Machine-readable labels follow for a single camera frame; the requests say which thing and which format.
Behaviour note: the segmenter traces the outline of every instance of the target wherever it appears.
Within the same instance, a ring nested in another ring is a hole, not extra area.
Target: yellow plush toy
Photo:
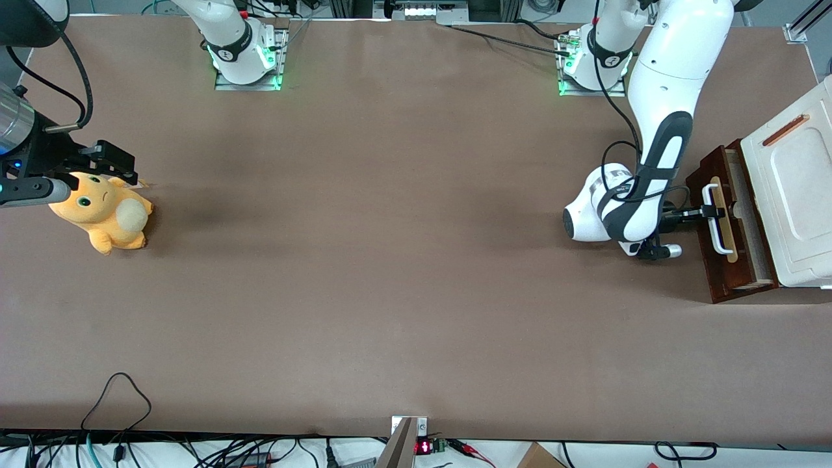
[[[113,247],[141,249],[146,240],[142,230],[153,204],[117,177],[107,180],[84,172],[73,172],[78,178],[78,190],[69,198],[49,207],[63,219],[80,227],[90,235],[90,243],[104,255]]]

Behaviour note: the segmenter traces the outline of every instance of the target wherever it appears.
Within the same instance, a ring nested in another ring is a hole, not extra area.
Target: table
[[[76,139],[135,154],[158,211],[147,249],[111,257],[46,207],[0,212],[0,426],[77,427],[127,371],[152,430],[378,436],[418,414],[472,438],[832,435],[830,305],[707,304],[693,233],[658,263],[567,238],[562,207],[627,129],[602,98],[559,97],[551,56],[313,22],[283,91],[214,92],[187,18],[67,30],[96,99]],[[60,44],[32,68],[82,90]],[[678,180],[814,84],[779,29],[732,30]],[[91,424],[142,409],[120,381]]]

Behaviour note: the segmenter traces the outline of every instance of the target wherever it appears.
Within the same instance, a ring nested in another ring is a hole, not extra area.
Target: wooden drawer
[[[730,224],[730,230],[721,228],[721,236],[724,245],[734,250],[736,256],[729,258],[716,253],[707,223],[697,225],[711,300],[717,303],[777,289],[779,283],[774,262],[762,229],[760,213],[754,203],[754,191],[742,157],[740,140],[727,147],[716,148],[686,179],[695,207],[704,203],[701,189],[715,182],[715,177],[728,207],[727,221]]]

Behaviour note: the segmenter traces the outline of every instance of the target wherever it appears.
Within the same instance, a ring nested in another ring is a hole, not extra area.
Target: white handle
[[[705,201],[706,205],[714,204],[714,200],[711,198],[712,188],[719,188],[719,184],[708,184],[702,187],[702,200]],[[722,246],[722,239],[720,238],[720,232],[716,225],[716,218],[708,218],[708,228],[711,229],[711,243],[713,243],[716,253],[720,255],[730,255],[734,253],[734,251],[728,250]]]

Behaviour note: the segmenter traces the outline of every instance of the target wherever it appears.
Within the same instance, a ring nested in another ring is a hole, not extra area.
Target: red digital display
[[[414,447],[414,454],[416,455],[430,455],[433,453],[433,442],[430,439],[422,439],[416,442]]]

